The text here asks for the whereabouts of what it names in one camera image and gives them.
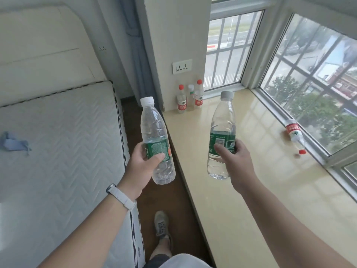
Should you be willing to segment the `person's right hand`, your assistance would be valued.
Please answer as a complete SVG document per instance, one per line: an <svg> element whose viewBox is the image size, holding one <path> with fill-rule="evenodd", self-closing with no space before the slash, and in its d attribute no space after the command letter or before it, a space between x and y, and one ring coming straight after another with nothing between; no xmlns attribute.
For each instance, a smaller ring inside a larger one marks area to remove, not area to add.
<svg viewBox="0 0 357 268"><path fill-rule="evenodd" d="M254 191L261 184L258 179L251 154L245 144L235 140L235 153L233 165L226 165L233 188L242 196Z"/></svg>

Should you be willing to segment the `narrow white window frame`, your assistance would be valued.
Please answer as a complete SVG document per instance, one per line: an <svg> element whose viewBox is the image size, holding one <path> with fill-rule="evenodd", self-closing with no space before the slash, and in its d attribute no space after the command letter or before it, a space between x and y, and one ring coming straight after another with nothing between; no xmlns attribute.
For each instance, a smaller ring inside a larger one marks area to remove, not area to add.
<svg viewBox="0 0 357 268"><path fill-rule="evenodd" d="M252 63L252 60L255 58L253 46L256 44L256 41L259 40L259 36L262 33L260 28L261 26L265 28L265 24L267 20L270 19L270 14L273 12L273 8L275 8L277 5L277 1L278 0L212 0L209 22L219 18L231 17L260 10L263 10L264 13L261 17L261 22L256 32L256 37L252 44L241 81L239 83L226 85L211 90L204 90L205 97L217 97L221 91L238 91L246 88L247 84L245 84L244 81L247 79L250 73L251 69L249 66Z"/></svg>

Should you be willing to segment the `crushed red cap bottle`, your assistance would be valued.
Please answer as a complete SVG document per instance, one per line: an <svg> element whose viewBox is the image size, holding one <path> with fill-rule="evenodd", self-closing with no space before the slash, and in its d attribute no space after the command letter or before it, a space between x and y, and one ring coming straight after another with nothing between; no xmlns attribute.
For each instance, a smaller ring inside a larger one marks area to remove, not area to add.
<svg viewBox="0 0 357 268"><path fill-rule="evenodd" d="M295 119L288 119L284 123L286 131L289 135L290 140L297 148L299 155L304 155L307 153L305 147L304 135L301 128Z"/></svg>

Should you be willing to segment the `tall red cap bottle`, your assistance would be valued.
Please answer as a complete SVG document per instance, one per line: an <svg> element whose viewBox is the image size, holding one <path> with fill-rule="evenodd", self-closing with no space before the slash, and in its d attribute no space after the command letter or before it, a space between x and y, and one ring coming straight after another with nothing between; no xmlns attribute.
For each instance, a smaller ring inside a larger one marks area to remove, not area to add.
<svg viewBox="0 0 357 268"><path fill-rule="evenodd" d="M204 88L203 81L197 80L197 84L194 88L194 107L200 108L203 105Z"/></svg>

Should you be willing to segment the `white shirt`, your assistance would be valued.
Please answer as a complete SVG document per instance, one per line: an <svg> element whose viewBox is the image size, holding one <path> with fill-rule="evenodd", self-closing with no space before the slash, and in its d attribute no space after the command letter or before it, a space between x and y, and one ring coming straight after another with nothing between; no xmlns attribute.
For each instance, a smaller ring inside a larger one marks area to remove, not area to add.
<svg viewBox="0 0 357 268"><path fill-rule="evenodd" d="M178 254L165 261L159 268L212 268L205 261L190 254Z"/></svg>

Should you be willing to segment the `person's left forearm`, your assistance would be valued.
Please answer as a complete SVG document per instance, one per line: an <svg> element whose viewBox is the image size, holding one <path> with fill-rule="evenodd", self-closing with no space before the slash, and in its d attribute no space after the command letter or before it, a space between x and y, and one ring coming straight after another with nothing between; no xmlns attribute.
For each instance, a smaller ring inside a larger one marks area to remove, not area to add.
<svg viewBox="0 0 357 268"><path fill-rule="evenodd" d="M102 268L128 209L112 194L38 266L38 268Z"/></svg>

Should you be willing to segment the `white quilted mattress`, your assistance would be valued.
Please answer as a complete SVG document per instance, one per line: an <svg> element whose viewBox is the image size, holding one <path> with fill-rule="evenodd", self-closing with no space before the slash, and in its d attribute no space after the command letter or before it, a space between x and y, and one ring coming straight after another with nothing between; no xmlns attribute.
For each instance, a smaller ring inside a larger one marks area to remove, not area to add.
<svg viewBox="0 0 357 268"><path fill-rule="evenodd" d="M129 150L109 81L0 107L0 268L36 268L122 178Z"/></svg>

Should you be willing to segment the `dark shorts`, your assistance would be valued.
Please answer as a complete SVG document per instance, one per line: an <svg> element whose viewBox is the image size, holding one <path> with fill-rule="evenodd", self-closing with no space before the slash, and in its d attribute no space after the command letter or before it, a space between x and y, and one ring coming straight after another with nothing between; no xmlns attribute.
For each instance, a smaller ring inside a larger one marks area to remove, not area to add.
<svg viewBox="0 0 357 268"><path fill-rule="evenodd" d="M144 266L143 268L159 268L162 266L166 261L168 261L170 257L165 254L157 254L152 257Z"/></svg>

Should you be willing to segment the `wide white window frame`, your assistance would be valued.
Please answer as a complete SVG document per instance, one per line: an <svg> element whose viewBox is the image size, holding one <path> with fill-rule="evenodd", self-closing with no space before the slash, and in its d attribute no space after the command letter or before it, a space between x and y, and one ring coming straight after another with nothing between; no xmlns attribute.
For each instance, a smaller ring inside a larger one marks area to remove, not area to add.
<svg viewBox="0 0 357 268"><path fill-rule="evenodd" d="M278 0L270 14L259 40L253 46L255 58L249 66L250 73L244 81L258 99L281 122L294 119L261 89L262 80L270 67L276 50L283 38L292 16L298 14L322 26L357 40L357 0ZM313 157L318 164L349 194L357 198L357 141L329 155L302 129L306 155L297 151L289 155L293 159Z"/></svg>

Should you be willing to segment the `blue cloth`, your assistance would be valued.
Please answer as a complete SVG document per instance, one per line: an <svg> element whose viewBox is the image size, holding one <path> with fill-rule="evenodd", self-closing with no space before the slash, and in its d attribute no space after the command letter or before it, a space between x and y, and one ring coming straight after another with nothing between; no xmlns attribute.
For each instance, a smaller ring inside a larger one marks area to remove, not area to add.
<svg viewBox="0 0 357 268"><path fill-rule="evenodd" d="M12 133L5 131L0 136L0 150L4 151L26 151L29 153L32 149L28 141L19 140Z"/></svg>

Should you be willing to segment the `white cap water bottle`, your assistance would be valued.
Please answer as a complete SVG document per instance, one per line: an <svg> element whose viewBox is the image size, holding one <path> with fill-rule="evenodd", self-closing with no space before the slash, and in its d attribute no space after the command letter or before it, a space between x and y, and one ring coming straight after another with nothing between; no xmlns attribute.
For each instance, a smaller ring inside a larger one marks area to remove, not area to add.
<svg viewBox="0 0 357 268"><path fill-rule="evenodd" d="M176 171L164 119L155 108L153 97L141 98L140 103L143 107L141 134L146 156L150 159L156 154L165 154L163 161L154 169L152 178L158 185L171 183L176 177Z"/></svg>

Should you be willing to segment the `white window grille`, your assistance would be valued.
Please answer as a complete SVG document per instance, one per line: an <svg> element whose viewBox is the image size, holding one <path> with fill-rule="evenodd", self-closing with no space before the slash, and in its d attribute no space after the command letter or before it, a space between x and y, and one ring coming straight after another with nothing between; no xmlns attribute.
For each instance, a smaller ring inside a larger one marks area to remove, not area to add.
<svg viewBox="0 0 357 268"><path fill-rule="evenodd" d="M241 81L263 13L260 10L210 21L204 90Z"/></svg>
<svg viewBox="0 0 357 268"><path fill-rule="evenodd" d="M357 141L357 40L294 14L261 89L329 155Z"/></svg>

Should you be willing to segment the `cream bed headboard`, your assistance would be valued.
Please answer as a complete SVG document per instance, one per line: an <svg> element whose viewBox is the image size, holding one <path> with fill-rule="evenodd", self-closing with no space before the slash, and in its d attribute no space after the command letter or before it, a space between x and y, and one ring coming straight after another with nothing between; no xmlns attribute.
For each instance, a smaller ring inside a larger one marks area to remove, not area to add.
<svg viewBox="0 0 357 268"><path fill-rule="evenodd" d="M0 106L107 80L67 6L0 12Z"/></svg>

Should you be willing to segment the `grey sneaker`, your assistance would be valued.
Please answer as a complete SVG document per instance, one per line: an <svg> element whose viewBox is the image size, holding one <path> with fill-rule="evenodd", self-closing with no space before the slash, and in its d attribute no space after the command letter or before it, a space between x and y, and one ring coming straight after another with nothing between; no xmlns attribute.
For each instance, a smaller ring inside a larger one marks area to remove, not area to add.
<svg viewBox="0 0 357 268"><path fill-rule="evenodd" d="M169 237L169 219L164 211L160 210L155 213L154 226L156 230L156 236L159 239Z"/></svg>

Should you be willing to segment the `grey cap water bottle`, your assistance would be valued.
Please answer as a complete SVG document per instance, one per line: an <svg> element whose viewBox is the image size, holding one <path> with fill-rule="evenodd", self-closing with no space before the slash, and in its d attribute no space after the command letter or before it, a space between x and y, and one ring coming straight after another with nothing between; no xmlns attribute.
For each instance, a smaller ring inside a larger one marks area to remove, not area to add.
<svg viewBox="0 0 357 268"><path fill-rule="evenodd" d="M211 122L207 171L209 176L216 180L226 180L230 178L225 163L215 151L214 145L222 145L230 153L235 153L236 117L232 104L233 98L234 92L221 92L221 101L213 114Z"/></svg>

